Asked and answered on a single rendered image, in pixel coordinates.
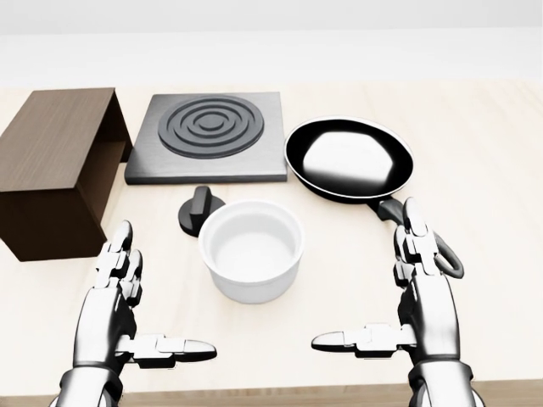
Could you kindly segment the brown wooden cabinet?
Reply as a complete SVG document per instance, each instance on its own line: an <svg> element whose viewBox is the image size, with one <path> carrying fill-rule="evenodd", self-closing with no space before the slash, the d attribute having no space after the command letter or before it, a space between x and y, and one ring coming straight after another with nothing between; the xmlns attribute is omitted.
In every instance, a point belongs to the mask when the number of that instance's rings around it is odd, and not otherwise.
<svg viewBox="0 0 543 407"><path fill-rule="evenodd" d="M0 135L0 240L21 262L96 256L131 151L114 88L32 92Z"/></svg>

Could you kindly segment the black frying pan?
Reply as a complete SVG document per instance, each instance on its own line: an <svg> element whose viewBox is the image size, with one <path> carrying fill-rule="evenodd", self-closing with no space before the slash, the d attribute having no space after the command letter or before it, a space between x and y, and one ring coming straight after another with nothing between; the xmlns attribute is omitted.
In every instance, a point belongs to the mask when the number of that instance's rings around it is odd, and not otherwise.
<svg viewBox="0 0 543 407"><path fill-rule="evenodd" d="M394 198L411 179L414 158L406 142L384 125L355 117L329 116L297 126L284 144L288 167L310 191L325 199L366 204L382 221L407 234L398 242L404 264L464 276L460 259L424 220L414 198Z"/></svg>

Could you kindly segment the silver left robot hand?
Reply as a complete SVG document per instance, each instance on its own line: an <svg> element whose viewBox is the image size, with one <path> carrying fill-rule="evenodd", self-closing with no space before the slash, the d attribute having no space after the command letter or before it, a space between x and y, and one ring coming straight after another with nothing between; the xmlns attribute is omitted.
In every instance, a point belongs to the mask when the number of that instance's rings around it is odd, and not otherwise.
<svg viewBox="0 0 543 407"><path fill-rule="evenodd" d="M178 363L212 360L210 343L163 334L137 334L133 309L143 294L143 256L132 248L132 224L122 221L101 248L96 280L79 316L74 367L101 367L116 373L133 363L141 369L168 369Z"/></svg>

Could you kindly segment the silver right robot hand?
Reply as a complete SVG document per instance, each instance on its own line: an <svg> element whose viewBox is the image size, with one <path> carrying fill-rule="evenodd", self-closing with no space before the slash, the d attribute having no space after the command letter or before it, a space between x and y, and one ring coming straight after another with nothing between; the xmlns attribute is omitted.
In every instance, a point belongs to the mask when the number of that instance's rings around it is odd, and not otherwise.
<svg viewBox="0 0 543 407"><path fill-rule="evenodd" d="M316 336L311 347L362 359L389 358L405 350L413 364L458 360L459 323L448 278L463 278L462 262L428 226L415 198L382 202L378 215L397 223L393 272L396 286L403 289L397 309L400 327L367 324L358 331L327 332Z"/></svg>

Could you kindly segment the dark grey stove plate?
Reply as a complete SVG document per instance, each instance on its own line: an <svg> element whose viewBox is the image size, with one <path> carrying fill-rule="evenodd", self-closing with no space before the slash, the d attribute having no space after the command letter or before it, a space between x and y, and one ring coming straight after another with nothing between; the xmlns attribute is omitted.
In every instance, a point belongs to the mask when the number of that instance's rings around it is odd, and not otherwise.
<svg viewBox="0 0 543 407"><path fill-rule="evenodd" d="M288 178L279 92L151 97L126 164L129 185Z"/></svg>

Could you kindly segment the round black stove knob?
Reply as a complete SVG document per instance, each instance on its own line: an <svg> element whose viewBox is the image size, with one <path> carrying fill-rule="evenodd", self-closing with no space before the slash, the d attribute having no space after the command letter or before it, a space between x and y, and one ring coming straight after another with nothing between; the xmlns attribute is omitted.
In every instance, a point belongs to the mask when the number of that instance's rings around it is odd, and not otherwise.
<svg viewBox="0 0 543 407"><path fill-rule="evenodd" d="M209 187L198 186L193 197L186 201L178 211L177 219L181 229L191 237L198 237L211 214L226 203L215 196Z"/></svg>

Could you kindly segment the white bowl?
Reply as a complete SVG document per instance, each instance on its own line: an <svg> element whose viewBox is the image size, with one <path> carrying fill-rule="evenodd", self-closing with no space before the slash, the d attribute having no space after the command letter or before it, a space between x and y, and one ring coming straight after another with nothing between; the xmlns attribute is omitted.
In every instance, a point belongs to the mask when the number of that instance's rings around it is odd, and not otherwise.
<svg viewBox="0 0 543 407"><path fill-rule="evenodd" d="M296 215L266 200L222 206L204 222L198 241L216 288L241 304L264 304L286 293L305 251Z"/></svg>

